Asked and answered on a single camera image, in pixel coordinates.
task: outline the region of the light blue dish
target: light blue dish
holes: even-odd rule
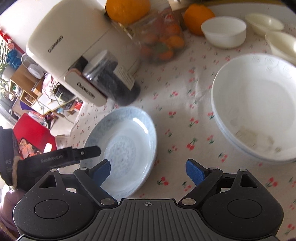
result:
[[[104,117],[93,129],[85,147],[97,145],[99,157],[80,161],[92,168],[104,159],[111,163],[110,176],[101,187],[120,201],[136,192],[154,165],[157,136],[150,116],[136,107],[123,107]]]

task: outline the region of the tablecloth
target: tablecloth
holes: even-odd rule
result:
[[[296,32],[293,26],[286,26],[286,31]],[[158,151],[150,176],[132,198],[179,201],[195,187],[185,172],[189,158],[227,173],[246,168],[284,209],[278,238],[296,237],[296,163],[270,165],[236,149],[217,127],[210,104],[213,80],[224,64],[246,53],[270,53],[269,46],[249,29],[244,44],[231,50],[217,49],[187,31],[184,34],[187,48],[179,57],[158,66],[142,64],[135,74],[141,93],[132,105],[153,119]],[[68,145],[83,147],[95,125],[117,108],[112,100],[102,107],[84,103]]]

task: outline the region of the blue gripper pad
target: blue gripper pad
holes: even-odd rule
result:
[[[106,178],[110,175],[111,164],[109,161],[101,165],[93,174],[92,179],[97,186],[101,186]]]
[[[189,160],[186,162],[186,173],[196,186],[198,186],[205,179],[204,172]]]

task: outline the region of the large white bowl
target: large white bowl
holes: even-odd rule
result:
[[[296,38],[282,32],[269,32],[265,35],[273,55],[296,65]]]
[[[284,29],[284,24],[281,21],[262,13],[250,13],[245,16],[245,20],[252,26],[254,32],[262,37],[270,31]]]
[[[86,147],[94,145],[101,148],[101,155],[80,161],[80,167],[92,168],[108,159],[111,173],[101,187],[120,201],[137,191],[153,168],[157,148],[154,123],[136,107],[114,110],[95,126],[86,140]]]
[[[215,17],[206,20],[201,30],[206,39],[219,48],[235,48],[246,39],[247,25],[234,17]]]
[[[267,54],[247,54],[215,77],[211,102],[218,126],[231,142],[257,158],[296,159],[296,68]]]

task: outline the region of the triangular cutout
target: triangular cutout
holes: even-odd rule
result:
[[[39,186],[39,188],[53,188],[56,187],[57,183],[55,181],[54,175],[49,175],[45,181]]]
[[[250,177],[246,174],[242,175],[242,179],[241,179],[241,183],[240,183],[241,187],[248,187],[248,188],[256,188],[258,187],[256,183],[253,182],[252,179],[250,179]]]

